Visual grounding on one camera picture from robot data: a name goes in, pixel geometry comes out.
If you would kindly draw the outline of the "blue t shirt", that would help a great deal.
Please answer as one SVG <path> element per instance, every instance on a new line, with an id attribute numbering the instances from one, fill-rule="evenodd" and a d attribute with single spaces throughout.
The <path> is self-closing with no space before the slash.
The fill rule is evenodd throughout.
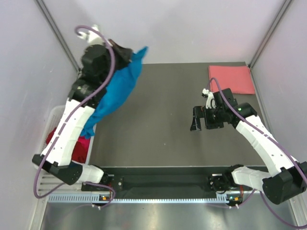
<path id="1" fill-rule="evenodd" d="M 114 73 L 110 83 L 106 87 L 106 94 L 84 125 L 80 134 L 81 137 L 89 139 L 94 136 L 94 126 L 96 123 L 115 112 L 126 102 L 141 75 L 143 59 L 147 51 L 148 46 L 145 46 L 136 53 L 133 53 L 131 63 Z"/>

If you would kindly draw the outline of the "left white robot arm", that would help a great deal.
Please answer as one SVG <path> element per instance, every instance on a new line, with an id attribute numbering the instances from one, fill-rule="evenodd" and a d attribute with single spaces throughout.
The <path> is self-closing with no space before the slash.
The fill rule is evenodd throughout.
<path id="1" fill-rule="evenodd" d="M 71 87 L 52 139 L 40 154 L 33 156 L 32 162 L 67 185 L 92 183 L 98 190 L 104 190 L 109 183 L 104 171 L 97 166 L 73 162 L 72 154 L 115 71 L 131 62 L 132 50 L 105 38 L 96 25 L 78 25 L 75 32 L 88 43 L 81 58 L 83 67 Z"/>

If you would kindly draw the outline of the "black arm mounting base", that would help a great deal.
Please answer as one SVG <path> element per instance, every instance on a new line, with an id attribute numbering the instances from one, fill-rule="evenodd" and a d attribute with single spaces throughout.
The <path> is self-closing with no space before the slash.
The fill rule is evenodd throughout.
<path id="1" fill-rule="evenodd" d="M 197 187 L 205 191 L 227 191 L 236 185 L 229 167 L 105 167 L 99 184 L 116 192 L 133 188 Z"/>

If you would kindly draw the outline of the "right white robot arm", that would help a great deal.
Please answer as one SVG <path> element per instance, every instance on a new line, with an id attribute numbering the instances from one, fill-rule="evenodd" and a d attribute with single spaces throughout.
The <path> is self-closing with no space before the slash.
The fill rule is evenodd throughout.
<path id="1" fill-rule="evenodd" d="M 220 92 L 203 89 L 202 96 L 206 104 L 193 108 L 190 130 L 200 131 L 201 119 L 204 119 L 208 130 L 223 128 L 225 123 L 232 125 L 253 147 L 267 168 L 263 172 L 240 164 L 230 166 L 222 174 L 225 189 L 248 186 L 264 193 L 276 205 L 306 191 L 306 162 L 299 163 L 278 147 L 277 141 L 249 103 L 238 104 L 229 88 Z"/>

